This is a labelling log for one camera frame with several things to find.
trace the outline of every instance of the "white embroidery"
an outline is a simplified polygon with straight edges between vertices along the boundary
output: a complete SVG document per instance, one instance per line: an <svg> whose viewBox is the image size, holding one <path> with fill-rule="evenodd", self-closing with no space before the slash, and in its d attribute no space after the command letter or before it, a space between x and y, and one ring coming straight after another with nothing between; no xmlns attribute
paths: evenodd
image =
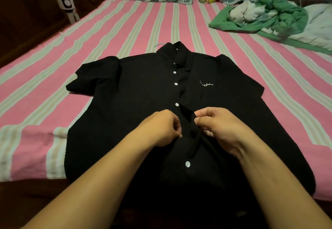
<svg viewBox="0 0 332 229"><path fill-rule="evenodd" d="M201 82L201 80L200 80L200 83L201 83L204 87L209 86L209 85L213 86L213 84L210 84L210 83L205 83L205 84L203 84L203 83Z"/></svg>

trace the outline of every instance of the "pink striped bedsheet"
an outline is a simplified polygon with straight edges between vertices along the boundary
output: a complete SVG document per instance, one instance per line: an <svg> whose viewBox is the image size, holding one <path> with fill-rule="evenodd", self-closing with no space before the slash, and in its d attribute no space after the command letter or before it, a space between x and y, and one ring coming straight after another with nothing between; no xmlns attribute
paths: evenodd
<svg viewBox="0 0 332 229"><path fill-rule="evenodd" d="M67 131L92 99L65 88L81 64L180 40L191 51L229 56L265 87L264 101L313 169L315 198L332 200L332 57L208 28L223 7L106 0L0 69L0 181L65 178Z"/></svg>

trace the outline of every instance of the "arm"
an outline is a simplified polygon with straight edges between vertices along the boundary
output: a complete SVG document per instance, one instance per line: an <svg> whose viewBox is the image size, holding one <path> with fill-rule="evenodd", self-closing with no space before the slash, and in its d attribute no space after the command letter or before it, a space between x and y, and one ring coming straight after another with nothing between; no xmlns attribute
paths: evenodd
<svg viewBox="0 0 332 229"><path fill-rule="evenodd" d="M110 228L139 166L154 146L181 137L169 110L146 118L102 159L40 211L23 229Z"/></svg>
<svg viewBox="0 0 332 229"><path fill-rule="evenodd" d="M203 132L239 160L270 228L332 228L331 219L248 126L222 108L205 108L195 114Z"/></svg>

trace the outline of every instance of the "hand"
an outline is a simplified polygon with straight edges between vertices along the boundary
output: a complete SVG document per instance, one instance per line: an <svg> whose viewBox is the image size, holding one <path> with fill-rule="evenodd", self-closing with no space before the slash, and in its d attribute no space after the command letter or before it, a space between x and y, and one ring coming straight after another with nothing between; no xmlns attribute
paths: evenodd
<svg viewBox="0 0 332 229"><path fill-rule="evenodd" d="M163 147L182 137L179 118L170 110L154 112L136 128L149 138L153 146Z"/></svg>
<svg viewBox="0 0 332 229"><path fill-rule="evenodd" d="M195 123L202 128L202 132L215 137L220 146L236 158L242 154L250 139L258 138L254 131L227 109L207 107L197 110L195 115Z"/></svg>

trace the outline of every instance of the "fan stand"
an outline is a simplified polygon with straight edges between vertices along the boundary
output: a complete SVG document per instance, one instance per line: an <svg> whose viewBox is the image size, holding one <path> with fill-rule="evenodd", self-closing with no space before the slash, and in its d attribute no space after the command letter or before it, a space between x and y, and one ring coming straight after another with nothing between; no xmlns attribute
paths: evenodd
<svg viewBox="0 0 332 229"><path fill-rule="evenodd" d="M59 4L59 7L67 13L71 24L74 24L80 20L80 17L78 16L78 14L76 12L73 0L57 0L57 1Z"/></svg>

